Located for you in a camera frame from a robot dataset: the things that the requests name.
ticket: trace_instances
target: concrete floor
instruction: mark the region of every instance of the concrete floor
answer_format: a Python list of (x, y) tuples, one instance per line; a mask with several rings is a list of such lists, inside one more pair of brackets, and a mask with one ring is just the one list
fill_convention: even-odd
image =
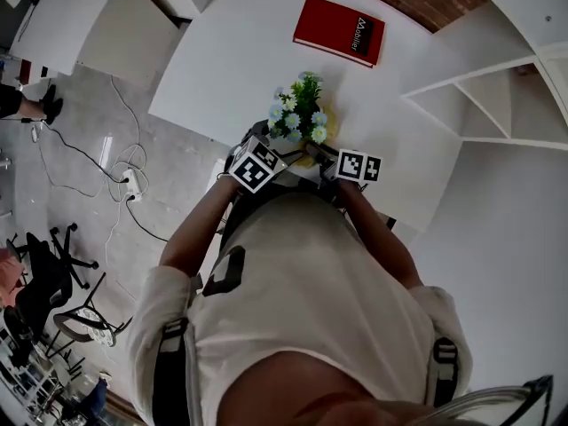
[[(105, 166), (110, 168), (114, 158), (137, 141), (137, 124), (116, 96), (110, 76), (77, 67), (72, 76), (62, 75), (53, 82), (58, 86), (58, 95), (65, 100), (53, 128), (63, 134), (68, 144), (82, 148), (97, 161), (105, 138), (112, 137)], [(130, 206), (143, 225), (167, 239), (204, 194), (216, 160), (225, 158), (228, 147), (149, 115), (147, 109), (153, 90), (139, 90), (118, 79), (114, 79), (114, 83), (138, 117), (140, 144), (147, 155), (144, 172), (150, 185), (143, 200)], [(33, 91), (25, 93), (34, 98)], [(72, 253), (100, 264), (97, 271), (79, 269), (82, 275), (94, 286), (102, 272), (107, 272), (105, 282), (94, 297), (95, 305), (113, 324), (127, 320), (134, 310), (146, 272), (158, 263), (164, 243), (140, 230), (123, 204), (120, 223), (108, 243), (106, 262), (105, 241), (118, 218), (118, 204), (113, 202), (106, 188), (93, 199), (51, 186), (39, 146), (31, 140), (30, 129), (30, 125), (18, 122), (0, 122), (0, 148), (13, 161), (8, 172), (0, 172), (0, 181), (7, 185), (0, 212), (10, 207), (11, 193), (14, 211), (13, 218), (0, 222), (2, 241), (13, 236), (15, 230), (21, 243), (25, 232), (49, 240), (51, 227), (57, 226), (63, 231), (67, 225), (77, 223), (79, 229), (72, 239)], [(54, 183), (71, 185), (90, 195), (99, 190), (104, 179), (100, 170), (81, 154), (64, 147), (55, 133), (43, 130), (40, 144)], [(139, 152), (132, 162), (140, 165)], [(117, 167), (114, 174), (119, 177), (122, 170), (123, 167)], [(139, 181), (143, 187), (144, 179)], [(115, 185), (111, 187), (117, 197)], [(82, 303), (87, 295), (86, 290), (74, 285), (74, 296), (62, 310)], [(54, 329), (51, 319), (48, 328)], [(123, 372), (125, 341), (126, 335), (120, 335), (114, 348), (96, 343), (75, 343), (73, 348), (90, 361), (90, 371), (106, 370), (114, 377), (112, 391), (129, 398)]]

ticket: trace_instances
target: black strap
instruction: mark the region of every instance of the black strap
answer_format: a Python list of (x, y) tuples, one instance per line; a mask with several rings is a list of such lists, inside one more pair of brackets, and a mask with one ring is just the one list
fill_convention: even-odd
[(458, 348), (452, 340), (440, 337), (434, 343), (433, 357), (438, 366), (434, 407), (440, 407), (454, 398), (458, 385)]
[(162, 329), (152, 395), (152, 417), (155, 426), (191, 424), (185, 388), (184, 334), (188, 323), (184, 317), (170, 322)]

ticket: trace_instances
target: backpack strap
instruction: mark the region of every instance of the backpack strap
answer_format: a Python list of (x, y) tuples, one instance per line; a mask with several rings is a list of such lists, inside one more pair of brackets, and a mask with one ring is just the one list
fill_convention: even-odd
[[(200, 287), (199, 281), (192, 278), (190, 303)], [(193, 326), (187, 317), (173, 320), (162, 329), (154, 369), (155, 426), (202, 426), (198, 377)]]
[(442, 336), (436, 339), (428, 368), (428, 406), (440, 407), (454, 398), (458, 385), (458, 348), (454, 341)]

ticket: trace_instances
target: red book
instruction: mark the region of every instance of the red book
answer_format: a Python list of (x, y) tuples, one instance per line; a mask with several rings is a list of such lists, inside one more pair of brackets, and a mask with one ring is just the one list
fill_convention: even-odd
[(373, 67), (379, 60), (384, 22), (327, 0), (305, 0), (294, 43)]

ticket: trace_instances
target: black shoe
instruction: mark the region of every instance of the black shoe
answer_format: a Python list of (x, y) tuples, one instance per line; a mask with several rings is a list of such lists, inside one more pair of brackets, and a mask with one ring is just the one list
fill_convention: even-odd
[(53, 120), (61, 114), (61, 109), (63, 108), (63, 99), (59, 98), (55, 100), (50, 105), (45, 105), (43, 111), (45, 112), (45, 122), (47, 124), (52, 124)]
[(50, 85), (50, 88), (47, 89), (47, 92), (45, 92), (43, 98), (41, 98), (39, 102), (48, 106), (53, 102), (54, 99), (55, 99), (55, 85)]

